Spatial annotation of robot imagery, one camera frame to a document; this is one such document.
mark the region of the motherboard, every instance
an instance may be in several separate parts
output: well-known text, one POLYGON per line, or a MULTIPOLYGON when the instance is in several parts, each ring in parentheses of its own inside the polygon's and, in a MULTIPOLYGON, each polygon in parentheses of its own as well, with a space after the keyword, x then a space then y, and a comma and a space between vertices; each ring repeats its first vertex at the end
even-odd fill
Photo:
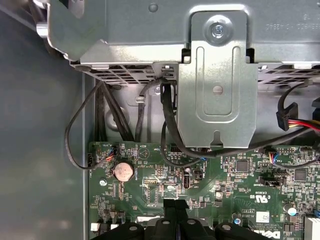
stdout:
MULTIPOLYGON (((317 158, 309 147, 273 149, 282 165, 317 158)), ((165 152, 173 163, 193 160, 174 145, 165 152)), ((153 143, 92 142, 88 157, 104 161, 89 173, 90 238, 124 222, 146 225, 163 216, 163 199, 184 199, 189 217, 212 228, 230 222, 275 240, 303 240, 305 218, 320 210, 320 164, 279 169, 262 149, 184 168, 168 165, 153 143)))

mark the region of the metal bracket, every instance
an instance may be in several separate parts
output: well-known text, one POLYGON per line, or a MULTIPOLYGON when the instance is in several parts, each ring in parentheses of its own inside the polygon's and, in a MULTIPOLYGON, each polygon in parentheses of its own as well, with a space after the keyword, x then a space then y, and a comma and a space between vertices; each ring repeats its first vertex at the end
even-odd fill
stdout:
POLYGON ((210 147, 216 131, 225 148, 251 141, 258 68, 246 62, 247 17, 244 11, 192 16, 191 63, 179 65, 177 84, 177 124, 187 147, 210 147))

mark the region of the metal tab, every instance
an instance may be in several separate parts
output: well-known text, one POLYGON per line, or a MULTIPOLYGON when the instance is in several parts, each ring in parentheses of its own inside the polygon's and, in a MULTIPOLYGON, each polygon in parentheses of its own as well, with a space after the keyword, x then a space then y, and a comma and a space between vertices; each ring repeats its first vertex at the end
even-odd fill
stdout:
POLYGON ((256 129, 258 71, 246 63, 247 15, 197 12, 191 63, 179 65, 177 124, 187 147, 247 148, 256 129))

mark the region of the metal panel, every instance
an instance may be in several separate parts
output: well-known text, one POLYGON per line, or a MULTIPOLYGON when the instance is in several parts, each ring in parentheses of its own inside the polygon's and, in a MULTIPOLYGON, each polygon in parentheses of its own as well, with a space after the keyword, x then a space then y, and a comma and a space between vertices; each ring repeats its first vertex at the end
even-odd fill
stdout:
POLYGON ((179 66, 177 91, 177 125, 186 147, 210 147, 215 141, 246 148, 251 141, 258 71, 246 63, 246 25, 242 11, 192 16, 191 63, 179 66))
MULTIPOLYGON (((64 131, 93 82, 85 86, 81 73, 47 53, 36 32, 3 13, 0 29, 1 239, 87 239, 84 175, 67 159, 64 131)), ((79 161, 92 109, 72 128, 79 161)))
MULTIPOLYGON (((49 7, 49 38, 53 47, 78 60, 97 55, 93 48, 103 40, 105 48, 154 45, 172 49, 190 43, 190 18, 197 12, 242 11, 247 15, 247 47, 255 49, 257 62, 319 62, 319 3, 301 0, 95 0, 84 2, 78 19, 59 0, 49 7)), ((127 51, 132 59, 137 51, 127 51)))

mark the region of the wire connector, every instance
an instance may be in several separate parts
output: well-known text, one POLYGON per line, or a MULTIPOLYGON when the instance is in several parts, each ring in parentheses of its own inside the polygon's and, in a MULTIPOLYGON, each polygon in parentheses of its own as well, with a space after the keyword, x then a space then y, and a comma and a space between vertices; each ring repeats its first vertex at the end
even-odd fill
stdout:
POLYGON ((296 102, 293 102, 285 109, 276 112, 276 119, 278 121, 278 126, 284 131, 289 130, 289 119, 297 119, 297 118, 298 118, 298 104, 296 102))

